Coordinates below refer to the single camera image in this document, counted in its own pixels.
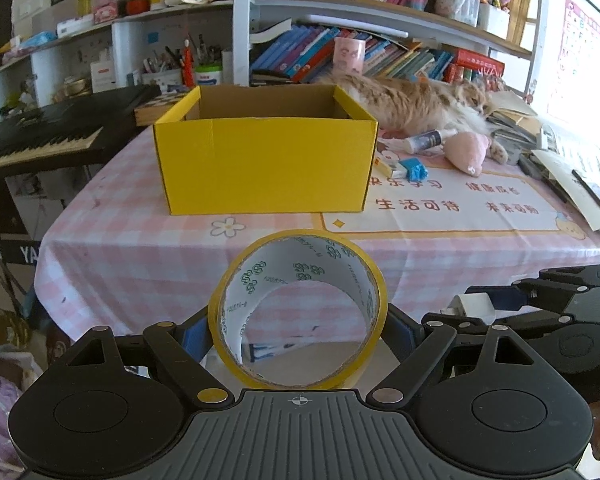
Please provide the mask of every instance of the cat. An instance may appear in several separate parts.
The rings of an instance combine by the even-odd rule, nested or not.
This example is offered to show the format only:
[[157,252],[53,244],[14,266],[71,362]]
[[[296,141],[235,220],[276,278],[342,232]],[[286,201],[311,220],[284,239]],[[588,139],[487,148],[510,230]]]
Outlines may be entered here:
[[369,78],[358,74],[333,72],[316,81],[336,84],[378,121],[381,129],[401,131],[408,137],[428,130],[456,129],[491,137],[488,156],[506,164],[508,155],[492,136],[484,117],[489,105],[481,86],[463,81],[448,85],[428,80]]

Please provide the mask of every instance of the tablecloth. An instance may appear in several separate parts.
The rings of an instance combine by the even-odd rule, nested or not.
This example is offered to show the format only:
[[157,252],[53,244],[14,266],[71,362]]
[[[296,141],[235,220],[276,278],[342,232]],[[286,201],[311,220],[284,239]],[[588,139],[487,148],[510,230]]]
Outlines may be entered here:
[[[485,170],[522,175],[518,168],[491,161]],[[240,185],[239,174],[235,182]],[[584,239],[557,231],[512,231],[498,237],[397,232],[351,238],[378,264],[390,301],[420,319],[426,312],[439,312],[469,285],[504,285],[537,276],[545,267],[600,263],[600,234],[592,233],[567,205],[549,200],[571,225],[579,226],[574,229]],[[141,333],[160,320],[183,322],[203,308],[229,263],[258,238],[285,229],[322,229],[325,218],[170,216],[147,129],[87,184],[46,233],[35,288],[72,339],[95,325],[109,325],[117,335]],[[364,333],[362,316],[352,314],[340,295],[320,287],[301,294],[297,287],[282,287],[269,303],[251,317],[246,331],[250,342],[359,340]]]

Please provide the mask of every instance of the packing tape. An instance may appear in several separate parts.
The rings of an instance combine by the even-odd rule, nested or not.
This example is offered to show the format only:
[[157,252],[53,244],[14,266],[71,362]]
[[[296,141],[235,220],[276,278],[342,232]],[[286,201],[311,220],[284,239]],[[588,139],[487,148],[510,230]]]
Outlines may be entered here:
[[[329,283],[346,293],[365,319],[358,350],[334,373],[311,384],[276,384],[242,362],[242,336],[260,301],[279,286],[303,280]],[[218,355],[250,388],[327,390],[353,386],[384,327],[386,285],[373,260],[357,245],[326,231],[275,233],[247,247],[229,266],[211,296],[208,323]]]

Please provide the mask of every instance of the pink plush toy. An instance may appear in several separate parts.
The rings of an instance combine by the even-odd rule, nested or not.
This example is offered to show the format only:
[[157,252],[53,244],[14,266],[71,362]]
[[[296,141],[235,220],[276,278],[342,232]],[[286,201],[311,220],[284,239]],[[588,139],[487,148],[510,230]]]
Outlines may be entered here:
[[445,156],[458,170],[480,176],[491,139],[473,132],[459,132],[445,141]]

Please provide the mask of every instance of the yellow cardboard box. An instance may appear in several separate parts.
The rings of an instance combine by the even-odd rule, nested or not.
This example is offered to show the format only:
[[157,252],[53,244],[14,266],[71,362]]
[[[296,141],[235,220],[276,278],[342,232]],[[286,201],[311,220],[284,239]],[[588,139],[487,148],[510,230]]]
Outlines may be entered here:
[[171,214],[362,211],[378,123],[341,88],[194,88],[154,124]]

